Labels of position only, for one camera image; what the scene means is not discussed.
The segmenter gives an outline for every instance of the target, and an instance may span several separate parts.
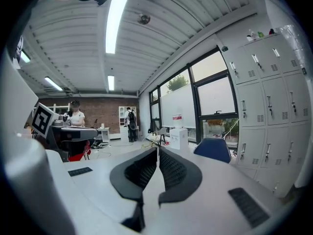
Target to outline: chair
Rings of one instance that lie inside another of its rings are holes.
[[[194,154],[229,163],[231,155],[224,139],[203,139]]]

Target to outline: black rectangular strip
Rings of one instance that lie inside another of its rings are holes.
[[[80,174],[84,174],[84,173],[87,173],[87,172],[90,172],[92,171],[89,167],[84,167],[84,168],[80,168],[80,169],[77,169],[77,170],[70,170],[68,173],[71,177],[73,176],[77,176],[77,175],[80,175]]]
[[[257,227],[269,218],[261,207],[242,188],[235,188],[228,191],[235,201],[242,214],[246,217],[252,228]]]

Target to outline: white shirt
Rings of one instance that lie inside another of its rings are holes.
[[[71,126],[74,126],[74,127],[84,127],[85,121],[83,121],[83,124],[80,125],[80,126],[74,125],[74,124],[78,124],[78,123],[79,123],[79,120],[80,120],[81,118],[85,118],[84,113],[82,113],[82,112],[80,112],[80,111],[78,111],[77,113],[74,113],[74,112],[73,112],[73,115],[72,115],[72,117],[71,117],[71,119],[70,119],[70,125],[71,125]]]
[[[126,125],[129,125],[129,113],[130,112],[132,112],[132,110],[127,110],[126,112],[125,112],[125,114],[127,114],[127,117],[125,118],[125,121],[126,121]]]

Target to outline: locker vent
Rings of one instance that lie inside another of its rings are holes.
[[[288,119],[288,112],[283,112],[283,120]]]
[[[259,163],[259,159],[253,159],[252,164],[257,165]]]
[[[271,68],[272,68],[273,71],[278,71],[277,65],[271,65]]]
[[[282,160],[281,159],[276,159],[276,163],[275,163],[275,165],[280,165],[280,163],[282,162]]]
[[[264,122],[264,115],[258,115],[258,122]]]
[[[298,66],[298,65],[297,65],[297,62],[296,62],[295,60],[292,60],[292,61],[291,61],[291,64],[292,64],[293,67]]]
[[[303,109],[303,116],[306,117],[308,115],[308,108]]]
[[[302,158],[297,158],[296,164],[300,164],[302,162]]]
[[[248,71],[249,77],[253,77],[255,76],[255,73],[253,70]]]

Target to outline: ceiling light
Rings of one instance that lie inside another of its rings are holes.
[[[25,63],[30,62],[30,58],[26,55],[26,53],[23,50],[21,51],[21,58]]]
[[[56,88],[58,91],[63,91],[63,89],[60,87],[60,86],[58,86],[55,82],[53,82],[49,77],[45,77],[45,80],[49,83],[49,84],[51,84],[54,88]]]
[[[115,54],[119,23],[127,0],[111,0],[106,32],[106,53]]]
[[[114,76],[108,76],[109,90],[114,91]]]

